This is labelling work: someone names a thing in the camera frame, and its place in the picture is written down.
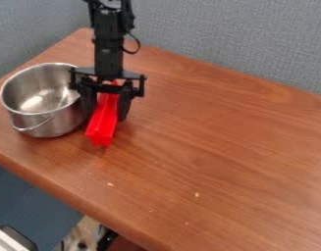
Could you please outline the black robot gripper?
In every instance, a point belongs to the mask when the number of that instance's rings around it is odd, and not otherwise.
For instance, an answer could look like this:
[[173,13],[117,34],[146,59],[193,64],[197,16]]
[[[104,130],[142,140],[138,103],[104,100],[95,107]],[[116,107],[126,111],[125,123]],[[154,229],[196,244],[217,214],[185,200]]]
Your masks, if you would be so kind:
[[97,107],[98,93],[120,95],[117,115],[121,123],[128,119],[133,98],[145,96],[148,77],[124,69],[124,43],[124,38],[95,37],[95,65],[70,70],[70,88],[82,95],[87,119]]

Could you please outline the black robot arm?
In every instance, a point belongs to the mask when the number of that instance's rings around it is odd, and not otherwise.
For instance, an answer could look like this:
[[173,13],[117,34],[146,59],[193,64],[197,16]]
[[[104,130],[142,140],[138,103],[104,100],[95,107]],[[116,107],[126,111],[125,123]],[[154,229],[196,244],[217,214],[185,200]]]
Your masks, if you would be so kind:
[[118,121],[125,122],[136,97],[145,96],[148,77],[144,74],[124,69],[124,54],[134,55],[141,48],[130,51],[125,48],[125,36],[130,35],[141,45],[140,39],[132,33],[136,28],[136,16],[132,0],[83,0],[89,4],[93,43],[95,46],[95,65],[93,67],[73,67],[70,70],[70,88],[77,90],[83,98],[87,116],[95,111],[97,95],[117,94]]

